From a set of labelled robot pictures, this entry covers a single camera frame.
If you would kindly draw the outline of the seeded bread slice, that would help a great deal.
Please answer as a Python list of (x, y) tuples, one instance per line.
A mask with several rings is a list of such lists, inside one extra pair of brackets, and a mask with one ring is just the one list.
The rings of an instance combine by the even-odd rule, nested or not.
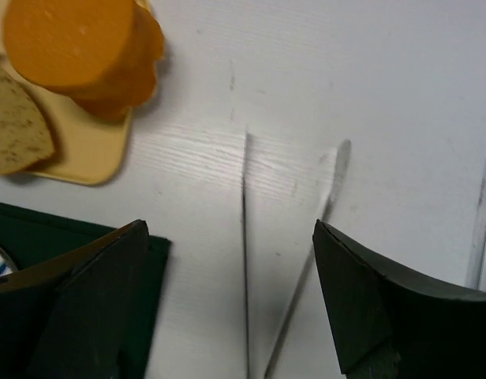
[(54, 153), (42, 112), (0, 65), (0, 175), (22, 171)]

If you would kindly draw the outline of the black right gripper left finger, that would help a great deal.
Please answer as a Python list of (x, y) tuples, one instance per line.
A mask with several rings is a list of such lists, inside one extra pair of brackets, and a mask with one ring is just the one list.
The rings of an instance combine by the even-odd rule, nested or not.
[(136, 220), (0, 277), (0, 378), (109, 378), (147, 252)]

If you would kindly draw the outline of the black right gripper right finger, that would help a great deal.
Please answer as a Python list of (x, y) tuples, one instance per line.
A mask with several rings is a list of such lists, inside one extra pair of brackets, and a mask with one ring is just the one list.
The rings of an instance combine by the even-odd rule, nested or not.
[(399, 264), (324, 222), (316, 267), (348, 378), (486, 378), (486, 292)]

